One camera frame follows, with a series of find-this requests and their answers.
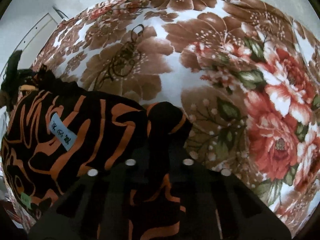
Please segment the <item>floral brown bed blanket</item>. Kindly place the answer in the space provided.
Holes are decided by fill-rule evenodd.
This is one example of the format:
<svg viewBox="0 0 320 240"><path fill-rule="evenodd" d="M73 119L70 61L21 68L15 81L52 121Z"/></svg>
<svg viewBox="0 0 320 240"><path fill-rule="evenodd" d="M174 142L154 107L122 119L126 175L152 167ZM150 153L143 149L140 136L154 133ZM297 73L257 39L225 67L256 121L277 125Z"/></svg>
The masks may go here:
<svg viewBox="0 0 320 240"><path fill-rule="evenodd" d="M319 239L319 41L260 0L107 0L63 21L29 69L192 125L193 163L235 175L289 229ZM10 122L6 107L2 139ZM2 155L1 168L4 173ZM27 239L35 224L5 177Z"/></svg>

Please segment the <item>black orange graffiti hoodie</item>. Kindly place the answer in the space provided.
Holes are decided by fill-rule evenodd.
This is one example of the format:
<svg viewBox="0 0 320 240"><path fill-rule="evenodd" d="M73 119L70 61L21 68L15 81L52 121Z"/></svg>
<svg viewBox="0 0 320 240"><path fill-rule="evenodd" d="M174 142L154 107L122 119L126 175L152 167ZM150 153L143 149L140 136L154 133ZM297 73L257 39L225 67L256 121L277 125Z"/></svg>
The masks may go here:
<svg viewBox="0 0 320 240"><path fill-rule="evenodd" d="M89 170L135 159L145 171L130 192L128 239L177 239L185 208L173 193L170 168L194 164L184 148L192 125L182 111L168 102L144 108L88 92L46 68L34 80L37 87L11 113L1 155L14 196L35 221Z"/></svg>

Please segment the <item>white bed headboard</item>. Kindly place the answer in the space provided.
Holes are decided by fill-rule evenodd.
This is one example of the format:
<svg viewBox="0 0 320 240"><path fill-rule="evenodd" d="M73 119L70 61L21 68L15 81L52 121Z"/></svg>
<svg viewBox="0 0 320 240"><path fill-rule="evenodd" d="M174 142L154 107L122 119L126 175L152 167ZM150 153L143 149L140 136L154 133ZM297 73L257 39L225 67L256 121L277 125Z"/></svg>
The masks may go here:
<svg viewBox="0 0 320 240"><path fill-rule="evenodd" d="M56 30L62 17L53 8L29 16L7 11L1 18L1 80L9 56L16 50L22 55L18 69L28 69Z"/></svg>

